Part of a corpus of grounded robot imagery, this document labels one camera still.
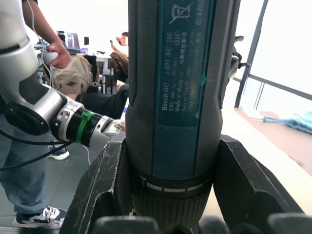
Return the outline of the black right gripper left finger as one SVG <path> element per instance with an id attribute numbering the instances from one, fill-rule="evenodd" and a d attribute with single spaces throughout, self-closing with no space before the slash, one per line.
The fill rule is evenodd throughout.
<path id="1" fill-rule="evenodd" d="M 112 137 L 83 174 L 61 234 L 90 234 L 103 216 L 126 216 L 131 189 L 125 134 Z"/>

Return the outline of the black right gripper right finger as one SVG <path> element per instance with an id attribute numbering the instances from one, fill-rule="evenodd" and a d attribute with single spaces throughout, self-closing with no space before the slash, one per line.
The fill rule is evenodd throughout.
<path id="1" fill-rule="evenodd" d="M 302 213 L 275 175 L 236 139 L 222 135 L 216 157 L 214 193 L 229 228 L 249 223 L 268 228 L 268 217 Z"/>

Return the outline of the standing person's bare hand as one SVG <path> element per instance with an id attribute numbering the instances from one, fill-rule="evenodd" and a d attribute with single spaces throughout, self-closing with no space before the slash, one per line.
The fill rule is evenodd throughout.
<path id="1" fill-rule="evenodd" d="M 70 62 L 70 54 L 63 45 L 61 40 L 52 42 L 47 46 L 48 51 L 58 53 L 58 56 L 50 63 L 50 66 L 54 66 L 58 69 L 64 69 Z"/>

